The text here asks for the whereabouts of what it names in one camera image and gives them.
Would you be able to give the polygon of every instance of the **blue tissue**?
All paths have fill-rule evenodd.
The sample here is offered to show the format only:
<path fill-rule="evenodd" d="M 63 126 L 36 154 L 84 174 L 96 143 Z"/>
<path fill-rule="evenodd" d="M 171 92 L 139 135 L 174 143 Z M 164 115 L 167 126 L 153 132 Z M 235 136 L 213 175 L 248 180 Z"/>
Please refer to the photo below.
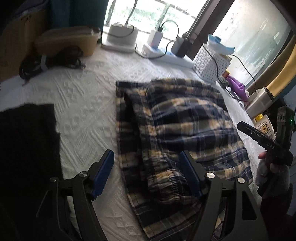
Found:
<path fill-rule="evenodd" d="M 209 34 L 207 46 L 217 54 L 229 55 L 234 53 L 234 47 L 226 47 L 221 44 L 221 38 Z"/>

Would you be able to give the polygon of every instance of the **curtain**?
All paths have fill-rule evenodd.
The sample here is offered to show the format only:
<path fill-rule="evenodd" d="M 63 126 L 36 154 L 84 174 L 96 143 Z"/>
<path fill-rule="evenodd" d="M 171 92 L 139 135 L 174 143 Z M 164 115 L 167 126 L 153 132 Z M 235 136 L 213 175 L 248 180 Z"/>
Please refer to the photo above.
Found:
<path fill-rule="evenodd" d="M 104 27 L 108 0 L 50 0 L 50 26 Z"/>
<path fill-rule="evenodd" d="M 283 52 L 277 59 L 264 71 L 264 73 L 256 80 L 256 89 L 269 86 L 269 91 L 278 96 L 285 89 L 290 81 L 296 75 L 296 36 L 294 35 Z M 254 89 L 254 83 L 248 88 L 250 94 Z"/>

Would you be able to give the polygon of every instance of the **yellow curtain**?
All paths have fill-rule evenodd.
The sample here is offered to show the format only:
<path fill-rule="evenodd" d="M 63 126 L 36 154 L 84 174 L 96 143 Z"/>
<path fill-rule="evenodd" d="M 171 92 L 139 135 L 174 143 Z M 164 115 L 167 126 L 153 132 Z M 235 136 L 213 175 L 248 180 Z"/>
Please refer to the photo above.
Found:
<path fill-rule="evenodd" d="M 283 52 L 277 59 L 263 72 L 263 74 L 256 80 L 256 89 L 263 87 L 275 94 L 276 97 L 296 75 L 296 36 L 294 35 Z M 249 94 L 254 89 L 254 83 L 248 88 Z"/>

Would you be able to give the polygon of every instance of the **blue curtain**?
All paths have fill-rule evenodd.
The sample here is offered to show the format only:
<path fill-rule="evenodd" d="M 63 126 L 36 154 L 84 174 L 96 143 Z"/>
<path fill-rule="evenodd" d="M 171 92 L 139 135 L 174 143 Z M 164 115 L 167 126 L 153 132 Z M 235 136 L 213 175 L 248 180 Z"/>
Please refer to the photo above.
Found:
<path fill-rule="evenodd" d="M 104 27 L 108 0 L 50 0 L 50 26 Z"/>

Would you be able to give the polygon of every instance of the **power strip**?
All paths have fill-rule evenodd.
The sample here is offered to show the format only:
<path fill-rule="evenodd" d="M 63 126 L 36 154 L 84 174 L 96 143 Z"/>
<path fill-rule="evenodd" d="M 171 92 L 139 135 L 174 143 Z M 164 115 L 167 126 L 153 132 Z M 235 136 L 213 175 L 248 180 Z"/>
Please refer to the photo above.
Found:
<path fill-rule="evenodd" d="M 144 43 L 142 48 L 142 54 L 147 58 L 154 58 L 162 56 L 165 52 L 160 49 L 153 49 L 147 43 Z M 166 55 L 162 56 L 161 58 L 156 58 L 152 60 L 159 60 L 170 64 L 176 64 L 186 68 L 193 68 L 194 62 L 185 55 L 184 58 L 179 58 L 173 53 L 167 51 Z"/>

